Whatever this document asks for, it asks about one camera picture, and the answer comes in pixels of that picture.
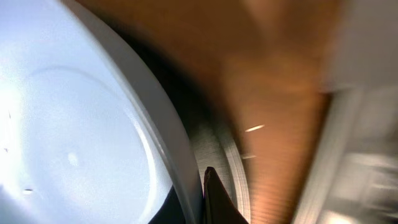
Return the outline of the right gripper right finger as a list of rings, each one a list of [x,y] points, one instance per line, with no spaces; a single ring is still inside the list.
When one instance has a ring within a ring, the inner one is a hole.
[[[216,170],[207,167],[204,176],[205,223],[248,224],[233,205]]]

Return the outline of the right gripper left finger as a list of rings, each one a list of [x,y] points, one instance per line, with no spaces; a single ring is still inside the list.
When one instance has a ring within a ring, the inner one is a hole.
[[[173,187],[149,224],[185,224],[185,217]]]

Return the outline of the light blue saucer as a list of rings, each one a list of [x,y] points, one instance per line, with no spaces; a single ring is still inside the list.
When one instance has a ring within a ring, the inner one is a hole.
[[[203,199],[186,130],[143,59],[75,1],[1,2],[1,222],[149,223]]]

